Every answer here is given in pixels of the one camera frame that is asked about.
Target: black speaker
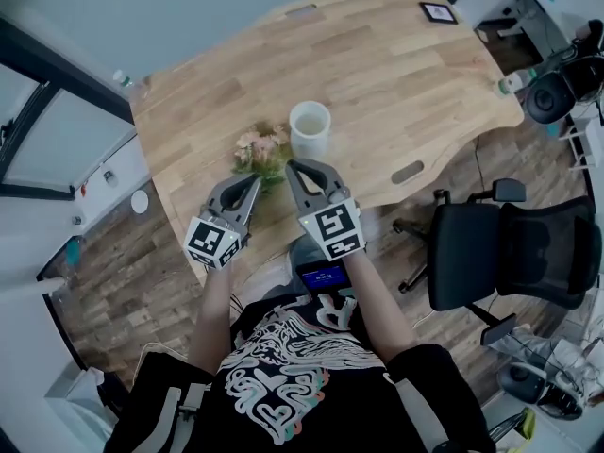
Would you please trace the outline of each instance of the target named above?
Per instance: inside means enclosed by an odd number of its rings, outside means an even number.
[[[558,72],[550,72],[532,83],[525,105],[530,117],[537,123],[548,125],[563,118],[576,103],[564,78]]]

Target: blue display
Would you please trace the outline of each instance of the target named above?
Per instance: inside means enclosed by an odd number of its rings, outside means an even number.
[[[348,279],[342,267],[329,267],[316,272],[302,274],[302,280],[309,290],[325,289],[347,283]]]

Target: flower bouquet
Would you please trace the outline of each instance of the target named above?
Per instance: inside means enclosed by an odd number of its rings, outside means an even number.
[[[285,179],[284,163],[292,156],[289,141],[284,125],[256,123],[237,141],[233,173],[258,173],[262,179],[261,192],[269,194]]]

